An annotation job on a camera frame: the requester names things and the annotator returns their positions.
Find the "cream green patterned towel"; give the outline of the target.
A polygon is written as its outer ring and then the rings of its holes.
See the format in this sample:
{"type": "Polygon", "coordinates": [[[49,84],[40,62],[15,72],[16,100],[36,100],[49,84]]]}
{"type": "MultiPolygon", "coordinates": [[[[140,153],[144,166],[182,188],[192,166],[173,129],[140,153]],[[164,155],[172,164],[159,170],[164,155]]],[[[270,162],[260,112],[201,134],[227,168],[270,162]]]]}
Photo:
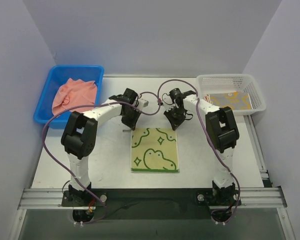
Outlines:
{"type": "Polygon", "coordinates": [[[170,128],[135,129],[130,166],[134,173],[178,173],[177,133],[170,128]]]}

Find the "pink towel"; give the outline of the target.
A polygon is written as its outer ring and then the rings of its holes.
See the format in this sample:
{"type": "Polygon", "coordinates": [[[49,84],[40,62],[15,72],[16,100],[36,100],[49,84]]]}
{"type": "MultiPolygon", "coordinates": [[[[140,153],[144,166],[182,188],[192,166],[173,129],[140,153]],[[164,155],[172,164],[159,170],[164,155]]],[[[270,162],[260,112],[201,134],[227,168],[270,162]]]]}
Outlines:
{"type": "Polygon", "coordinates": [[[98,87],[95,81],[69,78],[65,84],[59,87],[54,97],[51,107],[52,114],[55,116],[76,106],[94,105],[97,92],[98,87]]]}

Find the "yellow patterned towel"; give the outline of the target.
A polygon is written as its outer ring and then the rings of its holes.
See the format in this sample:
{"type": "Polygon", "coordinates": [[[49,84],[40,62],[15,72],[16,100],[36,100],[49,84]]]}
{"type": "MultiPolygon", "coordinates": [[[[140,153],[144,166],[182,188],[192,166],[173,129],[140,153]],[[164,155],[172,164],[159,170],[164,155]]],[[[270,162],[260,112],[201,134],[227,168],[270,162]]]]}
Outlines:
{"type": "Polygon", "coordinates": [[[232,110],[252,110],[251,99],[248,93],[236,91],[228,93],[209,94],[213,105],[230,107],[232,110]]]}

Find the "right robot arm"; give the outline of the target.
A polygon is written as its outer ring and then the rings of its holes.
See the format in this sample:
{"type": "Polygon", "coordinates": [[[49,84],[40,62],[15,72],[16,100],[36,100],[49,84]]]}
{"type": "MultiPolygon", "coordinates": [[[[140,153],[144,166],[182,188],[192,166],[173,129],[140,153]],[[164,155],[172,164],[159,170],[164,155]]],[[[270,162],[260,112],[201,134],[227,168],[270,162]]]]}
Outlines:
{"type": "Polygon", "coordinates": [[[198,117],[215,155],[213,199],[219,203],[233,201],[238,194],[232,172],[233,154],[240,134],[232,109],[201,100],[192,90],[176,94],[171,92],[162,98],[161,105],[173,130],[186,120],[186,115],[195,114],[198,117]]]}

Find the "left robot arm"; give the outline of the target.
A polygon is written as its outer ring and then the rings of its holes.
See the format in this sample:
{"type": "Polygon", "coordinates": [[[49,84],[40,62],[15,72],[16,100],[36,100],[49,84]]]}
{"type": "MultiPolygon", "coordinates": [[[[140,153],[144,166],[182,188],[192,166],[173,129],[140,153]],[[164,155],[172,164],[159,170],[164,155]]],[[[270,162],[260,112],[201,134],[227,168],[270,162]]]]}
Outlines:
{"type": "Polygon", "coordinates": [[[92,196],[89,178],[89,155],[96,145],[97,129],[115,117],[134,130],[141,115],[140,110],[149,102],[134,90],[127,88],[123,94],[110,96],[102,107],[95,107],[82,113],[73,111],[61,137],[61,144],[67,153],[70,171],[73,173],[68,187],[69,196],[88,201],[92,196]]]}

